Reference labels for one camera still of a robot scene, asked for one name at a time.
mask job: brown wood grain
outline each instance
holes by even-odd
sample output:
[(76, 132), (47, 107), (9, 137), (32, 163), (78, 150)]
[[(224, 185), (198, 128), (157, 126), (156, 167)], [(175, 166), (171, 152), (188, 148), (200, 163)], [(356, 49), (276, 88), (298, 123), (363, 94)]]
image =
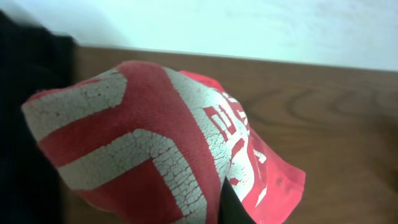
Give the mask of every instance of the brown wood grain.
[[(76, 81), (124, 60), (219, 80), (263, 140), (307, 173), (286, 223), (398, 223), (398, 73), (86, 47), (77, 57)], [(119, 223), (67, 202), (69, 223)]]

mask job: white wall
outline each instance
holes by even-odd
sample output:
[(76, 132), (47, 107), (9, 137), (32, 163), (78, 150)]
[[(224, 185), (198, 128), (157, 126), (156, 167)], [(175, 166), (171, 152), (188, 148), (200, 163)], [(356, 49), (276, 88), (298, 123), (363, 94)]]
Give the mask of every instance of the white wall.
[(397, 0), (3, 0), (82, 45), (398, 71)]

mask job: red and white garment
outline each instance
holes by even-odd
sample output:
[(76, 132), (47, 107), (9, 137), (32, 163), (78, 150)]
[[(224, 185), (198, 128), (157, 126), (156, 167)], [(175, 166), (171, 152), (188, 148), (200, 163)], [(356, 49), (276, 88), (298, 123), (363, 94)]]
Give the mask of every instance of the red and white garment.
[(225, 177), (256, 223), (282, 223), (302, 196), (304, 172), (202, 75), (124, 62), (22, 110), (65, 183), (131, 223), (217, 223)]

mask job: folded red shirt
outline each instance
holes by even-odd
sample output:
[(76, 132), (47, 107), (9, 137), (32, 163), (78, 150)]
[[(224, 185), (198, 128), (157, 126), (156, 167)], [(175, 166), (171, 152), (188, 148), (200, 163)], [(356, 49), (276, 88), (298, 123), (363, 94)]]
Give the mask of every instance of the folded red shirt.
[(256, 223), (282, 223), (302, 196), (305, 173), (203, 75), (124, 62), (22, 110), (65, 183), (131, 223), (217, 223), (225, 177)]

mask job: brown object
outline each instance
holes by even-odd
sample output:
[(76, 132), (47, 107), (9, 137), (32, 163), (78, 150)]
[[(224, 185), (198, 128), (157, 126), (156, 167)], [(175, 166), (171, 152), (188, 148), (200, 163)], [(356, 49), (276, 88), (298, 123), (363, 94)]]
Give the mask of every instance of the brown object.
[[(80, 47), (76, 81), (124, 60), (215, 78), (278, 155), (307, 173), (286, 223), (398, 223), (398, 73)], [(67, 193), (67, 223), (122, 223)]]

